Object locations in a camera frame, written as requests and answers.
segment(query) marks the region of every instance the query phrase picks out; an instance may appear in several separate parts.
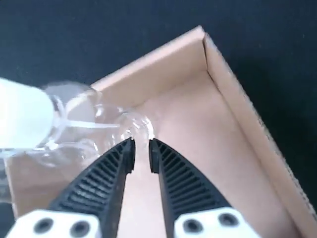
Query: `dark background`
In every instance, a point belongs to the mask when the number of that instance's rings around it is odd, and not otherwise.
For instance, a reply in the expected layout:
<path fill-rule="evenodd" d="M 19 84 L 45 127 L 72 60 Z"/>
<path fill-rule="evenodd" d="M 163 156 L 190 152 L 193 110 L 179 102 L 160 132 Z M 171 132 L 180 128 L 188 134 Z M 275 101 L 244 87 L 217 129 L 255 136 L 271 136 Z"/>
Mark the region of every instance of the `dark background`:
<path fill-rule="evenodd" d="M 90 84 L 202 25 L 316 207 L 316 13 L 307 0 L 0 0 L 0 76 Z"/>

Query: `clear plastic bottle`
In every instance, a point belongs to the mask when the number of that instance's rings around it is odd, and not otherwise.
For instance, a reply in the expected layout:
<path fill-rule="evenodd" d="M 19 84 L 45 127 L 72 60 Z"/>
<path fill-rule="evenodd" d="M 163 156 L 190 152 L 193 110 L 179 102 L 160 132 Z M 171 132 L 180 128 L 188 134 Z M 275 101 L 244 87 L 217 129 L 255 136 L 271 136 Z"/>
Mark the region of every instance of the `clear plastic bottle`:
<path fill-rule="evenodd" d="M 102 93 L 90 86 L 63 81 L 46 85 L 41 90 L 49 97 L 53 110 L 50 112 L 45 107 L 46 114 L 53 115 L 52 122 L 46 123 L 50 125 L 47 135 L 33 148 L 3 149 L 2 157 L 23 159 L 21 153 L 24 153 L 42 166 L 59 170 L 71 181 L 122 140 L 132 136 L 136 143 L 145 146 L 154 136 L 153 126 L 146 116 L 107 104 Z M 37 110 L 43 109 L 38 105 L 41 103 L 37 104 Z"/>

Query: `white bottle cap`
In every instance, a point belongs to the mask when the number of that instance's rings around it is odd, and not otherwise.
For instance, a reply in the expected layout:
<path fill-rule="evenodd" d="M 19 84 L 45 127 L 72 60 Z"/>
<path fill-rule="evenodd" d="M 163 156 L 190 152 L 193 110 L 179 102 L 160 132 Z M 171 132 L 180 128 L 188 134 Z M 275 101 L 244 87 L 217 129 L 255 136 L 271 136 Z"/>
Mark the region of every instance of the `white bottle cap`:
<path fill-rule="evenodd" d="M 50 134 L 54 106 L 42 90 L 0 78 L 0 149 L 32 149 Z"/>

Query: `cardboard box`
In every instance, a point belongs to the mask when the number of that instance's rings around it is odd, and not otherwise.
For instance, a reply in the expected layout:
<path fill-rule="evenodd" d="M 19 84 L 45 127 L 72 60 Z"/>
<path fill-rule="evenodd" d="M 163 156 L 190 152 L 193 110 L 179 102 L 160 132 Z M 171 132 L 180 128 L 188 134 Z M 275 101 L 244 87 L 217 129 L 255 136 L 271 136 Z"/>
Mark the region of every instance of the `cardboard box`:
<path fill-rule="evenodd" d="M 93 87 L 108 103 L 156 114 L 156 137 L 200 169 L 262 237 L 317 237 L 312 206 L 201 27 Z M 68 184 L 27 158 L 9 160 L 6 169 L 16 216 L 45 208 Z M 158 180 L 148 156 L 137 154 L 118 237 L 165 237 Z"/>

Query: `screw hole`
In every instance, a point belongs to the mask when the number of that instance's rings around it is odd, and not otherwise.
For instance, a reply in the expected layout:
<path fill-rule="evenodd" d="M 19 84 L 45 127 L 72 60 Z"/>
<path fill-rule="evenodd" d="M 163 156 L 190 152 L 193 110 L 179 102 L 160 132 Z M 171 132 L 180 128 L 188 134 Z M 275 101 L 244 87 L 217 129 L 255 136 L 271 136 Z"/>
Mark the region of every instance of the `screw hole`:
<path fill-rule="evenodd" d="M 35 224 L 34 232 L 37 234 L 43 234 L 48 232 L 52 226 L 53 220 L 51 218 L 43 218 Z"/>
<path fill-rule="evenodd" d="M 203 230 L 202 224 L 195 219 L 186 220 L 183 223 L 183 228 L 187 233 L 199 233 Z"/>
<path fill-rule="evenodd" d="M 84 237 L 90 230 L 90 225 L 86 221 L 76 222 L 70 229 L 70 235 L 75 238 Z"/>
<path fill-rule="evenodd" d="M 227 227 L 232 227 L 239 224 L 238 219 L 230 213 L 221 214 L 218 219 L 223 226 Z"/>

